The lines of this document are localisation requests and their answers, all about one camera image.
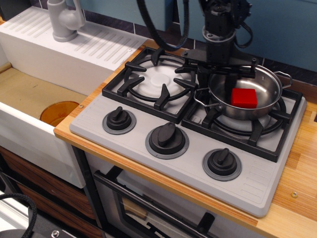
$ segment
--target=oven handle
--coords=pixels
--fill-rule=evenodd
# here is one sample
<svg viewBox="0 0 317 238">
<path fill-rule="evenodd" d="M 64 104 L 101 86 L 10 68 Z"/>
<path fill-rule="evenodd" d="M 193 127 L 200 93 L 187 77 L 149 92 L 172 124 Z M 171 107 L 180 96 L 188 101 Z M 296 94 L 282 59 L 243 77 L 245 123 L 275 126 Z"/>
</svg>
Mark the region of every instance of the oven handle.
<svg viewBox="0 0 317 238">
<path fill-rule="evenodd" d="M 116 193 L 130 199 L 132 202 L 140 205 L 144 209 L 147 209 L 149 212 L 163 218 L 164 220 L 170 222 L 171 224 L 179 227 L 180 229 L 186 231 L 190 235 L 195 236 L 196 238 L 217 238 L 216 236 L 209 236 L 207 232 L 209 231 L 212 223 L 214 222 L 214 216 L 210 213 L 206 213 L 202 220 L 200 221 L 197 228 L 187 224 L 181 219 L 175 217 L 174 215 L 164 211 L 162 208 L 156 206 L 151 201 L 145 199 L 134 191 L 128 189 L 125 185 L 121 185 L 116 181 L 116 178 L 122 172 L 122 169 L 116 166 L 113 166 L 112 169 L 104 175 L 100 171 L 94 173 L 94 179 L 101 182 L 102 184 L 109 187 L 111 190 Z"/>
</svg>

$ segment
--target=cabinet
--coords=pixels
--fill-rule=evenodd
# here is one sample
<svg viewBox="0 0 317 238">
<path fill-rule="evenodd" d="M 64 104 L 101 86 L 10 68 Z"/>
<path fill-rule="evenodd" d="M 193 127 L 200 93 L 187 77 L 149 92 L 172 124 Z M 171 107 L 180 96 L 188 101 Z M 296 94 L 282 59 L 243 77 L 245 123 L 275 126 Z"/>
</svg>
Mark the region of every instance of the cabinet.
<svg viewBox="0 0 317 238">
<path fill-rule="evenodd" d="M 38 209 L 89 238 L 101 238 L 89 200 L 82 189 L 0 147 L 0 169 L 16 190 L 30 196 Z"/>
</svg>

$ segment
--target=red sponge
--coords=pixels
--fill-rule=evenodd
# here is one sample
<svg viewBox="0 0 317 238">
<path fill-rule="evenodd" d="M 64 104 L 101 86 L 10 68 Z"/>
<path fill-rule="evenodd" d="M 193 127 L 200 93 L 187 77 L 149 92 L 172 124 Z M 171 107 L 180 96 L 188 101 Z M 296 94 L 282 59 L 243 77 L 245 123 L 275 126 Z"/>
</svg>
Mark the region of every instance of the red sponge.
<svg viewBox="0 0 317 238">
<path fill-rule="evenodd" d="M 251 88 L 233 88 L 231 105 L 239 108 L 257 108 L 256 90 Z"/>
</svg>

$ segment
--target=pan handle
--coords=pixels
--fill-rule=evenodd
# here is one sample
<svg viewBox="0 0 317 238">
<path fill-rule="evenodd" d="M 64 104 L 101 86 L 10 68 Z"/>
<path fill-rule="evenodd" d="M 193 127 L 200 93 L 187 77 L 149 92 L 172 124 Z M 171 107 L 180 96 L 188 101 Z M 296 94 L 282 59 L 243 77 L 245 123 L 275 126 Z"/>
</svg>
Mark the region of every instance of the pan handle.
<svg viewBox="0 0 317 238">
<path fill-rule="evenodd" d="M 221 103 L 204 104 L 202 101 L 199 101 L 199 100 L 196 98 L 197 92 L 198 92 L 198 91 L 204 91 L 204 90 L 209 90 L 209 88 L 200 88 L 200 89 L 195 90 L 194 100 L 195 100 L 196 102 L 198 102 L 199 104 L 201 104 L 202 106 L 204 106 L 205 108 L 208 108 L 208 107 L 218 107 L 219 109 L 222 109 L 222 104 L 221 104 Z"/>
<path fill-rule="evenodd" d="M 280 74 L 280 75 L 282 75 L 282 76 L 284 76 L 284 77 L 288 77 L 288 78 L 289 78 L 289 84 L 283 86 L 283 88 L 288 88 L 288 87 L 290 87 L 290 86 L 293 85 L 293 77 L 292 77 L 291 75 L 289 75 L 289 74 L 287 74 L 287 73 L 283 73 L 283 72 L 281 72 L 281 71 L 276 71 L 276 72 L 274 72 L 274 73 L 275 73 L 275 74 Z"/>
</svg>

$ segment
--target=black cast iron grate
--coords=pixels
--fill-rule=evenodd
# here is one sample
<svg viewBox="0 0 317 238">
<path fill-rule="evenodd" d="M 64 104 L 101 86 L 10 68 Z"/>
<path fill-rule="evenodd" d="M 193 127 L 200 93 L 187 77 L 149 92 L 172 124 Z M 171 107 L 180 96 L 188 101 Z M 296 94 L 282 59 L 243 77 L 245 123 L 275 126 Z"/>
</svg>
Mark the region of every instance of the black cast iron grate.
<svg viewBox="0 0 317 238">
<path fill-rule="evenodd" d="M 192 121 L 191 118 L 199 107 L 199 103 L 197 102 L 192 104 L 188 110 L 188 113 L 184 116 L 184 119 L 182 120 L 182 126 L 254 155 L 273 162 L 277 162 L 303 94 L 284 89 L 282 96 L 295 100 L 292 112 L 289 114 L 286 113 L 285 104 L 283 99 L 281 99 L 278 102 L 280 110 L 274 110 L 270 115 L 277 119 L 277 122 L 273 126 L 266 129 L 262 127 L 258 120 L 252 122 L 254 127 L 252 132 L 237 131 L 235 129 L 229 128 L 217 120 L 217 117 L 220 113 L 218 113 L 216 110 L 210 110 L 208 113 L 206 113 L 206 117 L 204 118 L 202 124 L 196 123 Z M 222 130 L 215 129 L 212 125 L 216 125 L 217 128 L 221 128 Z M 262 135 L 271 133 L 275 129 L 279 128 L 283 130 L 283 133 L 275 151 L 270 151 L 257 145 L 257 141 Z M 242 139 L 239 136 L 235 137 L 232 134 L 246 136 L 248 139 Z"/>
<path fill-rule="evenodd" d="M 151 61 L 153 66 L 157 66 L 160 61 L 169 61 L 179 64 L 179 68 L 176 69 L 177 73 L 190 73 L 191 79 L 184 80 L 175 78 L 174 82 L 184 88 L 184 90 L 176 95 L 170 96 L 167 86 L 162 85 L 161 96 L 159 98 L 152 98 L 142 95 L 136 92 L 133 88 L 139 83 L 144 81 L 144 77 L 130 77 L 133 72 L 145 72 L 147 69 L 140 66 L 140 64 Z M 144 112 L 147 112 L 156 117 L 179 123 L 183 116 L 185 115 L 186 109 L 190 106 L 192 102 L 194 92 L 197 88 L 196 81 L 196 72 L 195 70 L 181 70 L 184 59 L 168 54 L 163 49 L 152 49 L 145 47 L 131 62 L 125 64 L 125 69 L 122 70 L 108 85 L 106 85 L 102 90 L 102 95 L 118 102 L 121 102 L 125 105 L 137 108 Z M 115 87 L 120 85 L 120 88 L 117 91 L 114 90 Z M 173 100 L 179 99 L 185 95 L 188 95 L 188 99 L 181 106 L 181 109 L 173 114 L 164 109 L 164 106 Z M 145 102 L 152 102 L 153 105 L 149 105 Z"/>
</svg>

